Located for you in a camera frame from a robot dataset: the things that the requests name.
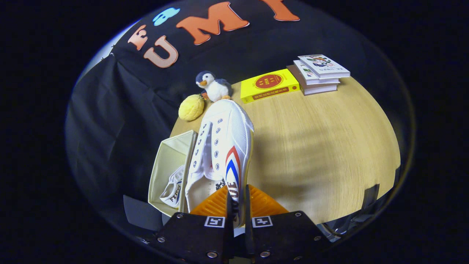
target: letter m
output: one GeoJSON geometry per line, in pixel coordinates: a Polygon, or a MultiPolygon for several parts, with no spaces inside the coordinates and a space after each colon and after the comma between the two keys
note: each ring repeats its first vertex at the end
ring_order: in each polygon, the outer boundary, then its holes
{"type": "Polygon", "coordinates": [[[249,25],[249,21],[242,20],[230,7],[230,2],[222,2],[208,8],[208,18],[189,16],[179,21],[177,28],[184,28],[194,37],[194,44],[200,45],[210,39],[210,34],[203,34],[201,30],[219,35],[220,21],[224,31],[233,31],[249,25]]]}

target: canvas shoe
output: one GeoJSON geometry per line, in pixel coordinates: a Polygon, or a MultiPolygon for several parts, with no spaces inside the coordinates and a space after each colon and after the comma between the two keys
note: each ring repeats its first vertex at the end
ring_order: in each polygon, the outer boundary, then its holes
{"type": "Polygon", "coordinates": [[[244,224],[244,189],[253,138],[254,126],[236,102],[219,100],[207,109],[186,185],[189,213],[226,184],[235,203],[234,228],[244,224]]]}
{"type": "Polygon", "coordinates": [[[181,192],[183,176],[184,165],[177,168],[176,171],[169,176],[168,185],[159,196],[162,202],[176,209],[179,208],[179,194],[181,192]]]}

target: black background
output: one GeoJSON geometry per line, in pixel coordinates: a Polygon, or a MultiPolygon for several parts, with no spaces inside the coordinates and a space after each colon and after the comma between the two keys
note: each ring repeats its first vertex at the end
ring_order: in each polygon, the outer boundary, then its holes
{"type": "MultiPolygon", "coordinates": [[[[5,6],[4,99],[12,125],[4,130],[12,170],[6,172],[3,192],[3,208],[9,213],[4,215],[2,258],[162,262],[98,217],[80,194],[65,156],[63,124],[72,87],[94,54],[164,3],[35,1],[5,6]]],[[[368,228],[318,262],[462,262],[467,249],[467,230],[461,225],[468,218],[462,202],[468,176],[463,163],[468,82],[467,72],[460,72],[467,59],[462,49],[467,7],[462,1],[311,5],[357,29],[394,58],[418,121],[416,158],[400,194],[368,228]]]]}

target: orange gripper pad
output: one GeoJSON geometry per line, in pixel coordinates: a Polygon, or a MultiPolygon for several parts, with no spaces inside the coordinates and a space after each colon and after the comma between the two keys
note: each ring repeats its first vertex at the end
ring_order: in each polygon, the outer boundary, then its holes
{"type": "Polygon", "coordinates": [[[197,205],[190,214],[210,217],[225,217],[228,187],[225,185],[197,205]]]}
{"type": "Polygon", "coordinates": [[[287,209],[283,208],[272,197],[252,185],[249,185],[249,193],[251,194],[251,217],[288,213],[287,209]]]}

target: fabric storage box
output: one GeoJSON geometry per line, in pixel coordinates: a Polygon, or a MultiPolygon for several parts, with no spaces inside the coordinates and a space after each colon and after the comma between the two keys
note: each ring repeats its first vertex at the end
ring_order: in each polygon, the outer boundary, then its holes
{"type": "Polygon", "coordinates": [[[189,163],[196,138],[197,133],[190,130],[183,134],[165,139],[159,145],[150,177],[148,203],[169,217],[176,212],[187,212],[186,196],[184,194],[189,163]],[[179,208],[175,209],[165,204],[159,197],[168,184],[169,176],[181,165],[185,165],[184,175],[180,190],[179,208]]]}

